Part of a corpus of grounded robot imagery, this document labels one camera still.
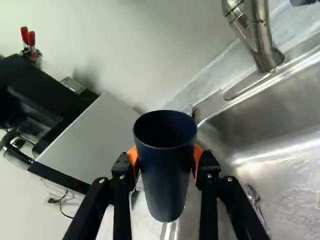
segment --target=stainless steel sink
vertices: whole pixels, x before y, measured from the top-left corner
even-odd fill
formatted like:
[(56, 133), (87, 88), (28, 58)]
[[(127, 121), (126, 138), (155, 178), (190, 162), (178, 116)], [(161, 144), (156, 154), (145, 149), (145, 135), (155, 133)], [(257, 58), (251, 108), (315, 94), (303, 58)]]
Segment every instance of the stainless steel sink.
[[(318, 34), (267, 77), (251, 76), (193, 108), (198, 144), (259, 199), (252, 204), (273, 240), (320, 239), (319, 46)], [(228, 231), (221, 239), (235, 239)]]

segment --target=appliance handle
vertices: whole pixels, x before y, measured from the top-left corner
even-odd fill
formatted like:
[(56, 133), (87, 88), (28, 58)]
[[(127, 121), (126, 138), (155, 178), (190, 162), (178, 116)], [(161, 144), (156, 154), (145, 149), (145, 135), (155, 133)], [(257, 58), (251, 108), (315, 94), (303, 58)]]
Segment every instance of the appliance handle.
[(11, 154), (13, 157), (19, 159), (25, 164), (31, 165), (34, 162), (34, 159), (27, 156), (26, 154), (24, 154), (23, 152), (21, 152), (19, 149), (17, 149), (11, 144), (11, 141), (15, 137), (19, 137), (19, 136), (20, 136), (20, 133), (18, 133), (15, 129), (11, 130), (2, 138), (2, 140), (0, 141), (0, 145), (3, 148), (6, 148), (7, 149), (6, 151), (9, 154)]

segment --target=kitchen faucet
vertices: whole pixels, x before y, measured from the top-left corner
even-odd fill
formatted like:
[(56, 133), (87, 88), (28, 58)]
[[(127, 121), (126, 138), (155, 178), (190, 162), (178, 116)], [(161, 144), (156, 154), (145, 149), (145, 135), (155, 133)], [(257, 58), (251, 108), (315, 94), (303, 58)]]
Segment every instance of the kitchen faucet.
[[(315, 2), (291, 0), (293, 6)], [(222, 12), (250, 51), (259, 72), (269, 72), (283, 63), (285, 55), (273, 42), (270, 31), (268, 0), (222, 0)]]

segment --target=cup rim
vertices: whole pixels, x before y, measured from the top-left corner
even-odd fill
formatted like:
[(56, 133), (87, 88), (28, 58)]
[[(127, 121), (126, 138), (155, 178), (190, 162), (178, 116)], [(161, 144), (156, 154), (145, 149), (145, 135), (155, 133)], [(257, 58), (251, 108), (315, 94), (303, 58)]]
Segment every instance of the cup rim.
[[(191, 120), (193, 123), (194, 123), (194, 134), (192, 135), (192, 137), (190, 137), (188, 140), (186, 140), (185, 142), (179, 144), (179, 145), (175, 145), (175, 146), (170, 146), (170, 147), (158, 147), (158, 146), (152, 146), (152, 145), (149, 145), (149, 144), (146, 144), (145, 142), (141, 141), (139, 139), (139, 137), (137, 137), (136, 133), (135, 133), (135, 129), (136, 129), (136, 126), (137, 126), (137, 123), (138, 121), (145, 116), (145, 115), (151, 115), (151, 114), (154, 114), (154, 113), (158, 113), (158, 112), (170, 112), (170, 113), (174, 113), (174, 114), (179, 114), (179, 115), (182, 115), (182, 116), (185, 116), (186, 118), (189, 118), (189, 120)], [(158, 149), (158, 150), (172, 150), (172, 149), (176, 149), (176, 148), (179, 148), (179, 147), (182, 147), (184, 145), (187, 145), (189, 144), (190, 142), (193, 142), (195, 140), (195, 138), (197, 137), (197, 133), (198, 133), (198, 126), (195, 122), (195, 120), (188, 114), (182, 112), (182, 111), (177, 111), (177, 110), (170, 110), (170, 109), (161, 109), (161, 110), (154, 110), (154, 111), (149, 111), (143, 115), (141, 115), (134, 123), (133, 125), (133, 128), (132, 128), (132, 131), (133, 131), (133, 135), (134, 135), (134, 138), (137, 139), (141, 144), (143, 144), (144, 146), (148, 147), (148, 148), (152, 148), (152, 149)]]

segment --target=red handle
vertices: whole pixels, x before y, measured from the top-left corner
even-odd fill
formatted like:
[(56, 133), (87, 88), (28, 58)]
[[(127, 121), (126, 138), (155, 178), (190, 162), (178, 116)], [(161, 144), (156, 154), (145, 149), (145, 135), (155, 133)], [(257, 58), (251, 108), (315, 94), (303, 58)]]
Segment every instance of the red handle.
[(20, 27), (20, 31), (21, 31), (21, 37), (22, 37), (22, 41), (25, 44), (28, 44), (28, 28), (26, 26)]
[(30, 47), (34, 47), (36, 44), (36, 33), (34, 31), (29, 32), (28, 43)]

